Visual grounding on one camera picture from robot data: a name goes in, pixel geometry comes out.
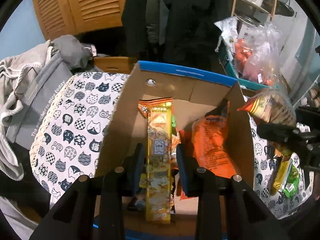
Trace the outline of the gold biscuit pack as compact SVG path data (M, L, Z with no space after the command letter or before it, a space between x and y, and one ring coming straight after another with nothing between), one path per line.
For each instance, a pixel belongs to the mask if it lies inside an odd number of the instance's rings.
M293 160L289 156L284 156L279 165L277 174L271 187L271 195L274 196L277 192L282 192L285 188L288 176L291 171Z
M171 220L171 107L171 98L147 105L146 220L158 224L169 224Z

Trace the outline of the orange green snack bag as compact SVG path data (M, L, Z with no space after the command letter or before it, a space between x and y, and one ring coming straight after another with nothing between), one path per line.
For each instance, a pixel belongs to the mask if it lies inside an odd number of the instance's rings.
M237 111L247 112L257 125L262 123L295 127L297 116L288 96L275 88L264 88L247 99Z

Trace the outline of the orange chip bag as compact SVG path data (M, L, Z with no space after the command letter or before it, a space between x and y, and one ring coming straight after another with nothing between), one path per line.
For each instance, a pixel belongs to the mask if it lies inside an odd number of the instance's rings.
M198 193L224 189L237 167L227 153L225 142L228 138L230 102L223 99L213 110L194 121L191 129L181 130L181 144L186 153L194 157L197 168ZM187 199L181 189L181 199Z

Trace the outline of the cat pattern tablecloth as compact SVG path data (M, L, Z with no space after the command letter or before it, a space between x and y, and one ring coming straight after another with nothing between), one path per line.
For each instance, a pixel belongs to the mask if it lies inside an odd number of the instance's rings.
M301 180L293 200L270 194L278 162L266 140L256 135L253 120L238 108L246 99L237 81L216 73L204 78L148 72L131 74L85 72L71 77L56 97L30 148L34 177L55 204L81 175L97 177L119 165L138 143L146 144L147 120L140 99L172 98L176 129L231 104L226 149L237 171L277 218L289 216L311 197L313 186Z

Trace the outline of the clear bag of fruit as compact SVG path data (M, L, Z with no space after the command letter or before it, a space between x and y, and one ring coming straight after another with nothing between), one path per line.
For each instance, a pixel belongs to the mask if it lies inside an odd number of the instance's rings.
M239 77L276 86L280 83L279 40L282 33L271 22L251 27L247 36L234 43L234 64Z

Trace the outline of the teal cardboard box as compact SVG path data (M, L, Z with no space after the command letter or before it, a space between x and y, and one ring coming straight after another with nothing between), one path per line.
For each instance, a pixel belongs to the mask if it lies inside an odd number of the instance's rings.
M241 86L244 86L247 89L253 90L253 91L259 91L261 89L267 88L266 85L263 85L261 83L252 82L252 81L249 81L249 80L245 80L245 79L242 79L242 78L237 76L237 73L236 73L236 71L234 69L232 61L231 61L231 59L229 57L228 50L226 48L224 40L222 40L220 42L219 47L216 48L216 53L218 54L220 63L224 67L226 75L238 79L238 81L239 81Z

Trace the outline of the small wooden box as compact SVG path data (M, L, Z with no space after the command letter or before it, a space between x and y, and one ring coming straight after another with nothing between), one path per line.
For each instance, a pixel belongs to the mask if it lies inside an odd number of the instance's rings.
M93 63L99 69L108 73L130 74L137 59L134 57L124 56L109 56L109 57L94 57Z

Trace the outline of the grey clothes pile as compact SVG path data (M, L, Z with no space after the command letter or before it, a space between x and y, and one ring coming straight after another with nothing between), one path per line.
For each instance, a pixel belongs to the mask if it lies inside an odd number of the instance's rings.
M11 145L30 149L58 92L96 54L94 45L63 35L1 60L1 172L8 178L24 177Z

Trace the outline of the black hanging coat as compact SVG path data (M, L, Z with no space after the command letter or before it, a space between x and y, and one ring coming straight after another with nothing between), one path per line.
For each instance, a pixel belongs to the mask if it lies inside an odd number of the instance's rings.
M228 0L126 0L121 17L128 55L209 69L221 31L230 16Z

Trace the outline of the wooden louvered cabinet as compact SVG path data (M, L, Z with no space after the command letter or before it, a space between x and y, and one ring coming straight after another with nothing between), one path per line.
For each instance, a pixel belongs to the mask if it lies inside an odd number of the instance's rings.
M120 27L125 0L33 0L45 39Z

